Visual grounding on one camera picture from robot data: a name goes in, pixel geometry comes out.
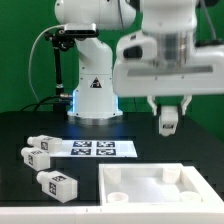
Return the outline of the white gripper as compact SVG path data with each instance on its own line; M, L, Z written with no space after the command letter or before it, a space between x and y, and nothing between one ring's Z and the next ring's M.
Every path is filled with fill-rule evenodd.
M161 115L155 96L183 96L180 113L186 114L191 95L224 93L224 45L195 49L181 68L159 68L140 61L117 60L113 90L120 97L147 97L154 116Z

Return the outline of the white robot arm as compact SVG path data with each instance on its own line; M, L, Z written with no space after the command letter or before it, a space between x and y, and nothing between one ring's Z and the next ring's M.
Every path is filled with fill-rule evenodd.
M224 45L197 47L203 0L56 0L55 16L79 52L71 121L118 118L120 97L145 97L174 124L194 95L224 93Z

